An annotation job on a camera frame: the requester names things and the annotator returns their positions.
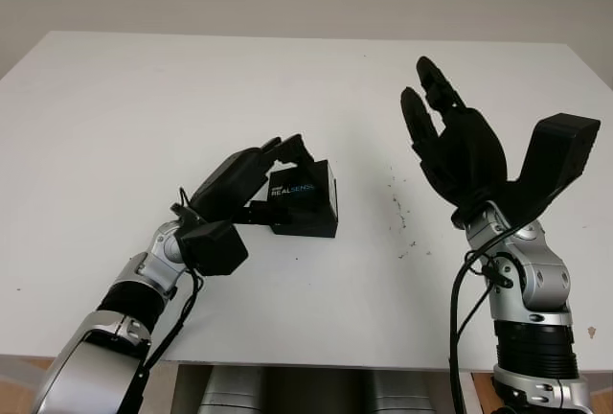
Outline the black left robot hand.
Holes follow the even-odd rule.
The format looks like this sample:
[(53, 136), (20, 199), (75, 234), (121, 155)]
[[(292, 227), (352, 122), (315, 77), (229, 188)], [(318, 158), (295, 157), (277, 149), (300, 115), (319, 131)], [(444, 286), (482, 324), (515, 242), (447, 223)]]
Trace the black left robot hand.
[(302, 136), (294, 134), (286, 140), (274, 137), (259, 148), (240, 150), (224, 160), (190, 197), (190, 208), (207, 222), (290, 223), (292, 216), (284, 207), (267, 201), (251, 201), (268, 181), (267, 173), (276, 161), (295, 164), (316, 188), (322, 186)]

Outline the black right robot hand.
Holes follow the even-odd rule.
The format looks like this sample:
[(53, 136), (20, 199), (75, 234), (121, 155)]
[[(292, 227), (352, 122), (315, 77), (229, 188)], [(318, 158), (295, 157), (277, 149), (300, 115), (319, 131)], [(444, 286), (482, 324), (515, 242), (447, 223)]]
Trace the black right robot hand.
[(456, 207), (452, 223), (464, 229), (507, 182), (505, 153), (484, 116), (430, 58), (420, 57), (416, 69), (425, 96), (407, 87), (400, 97), (412, 149), (432, 188)]

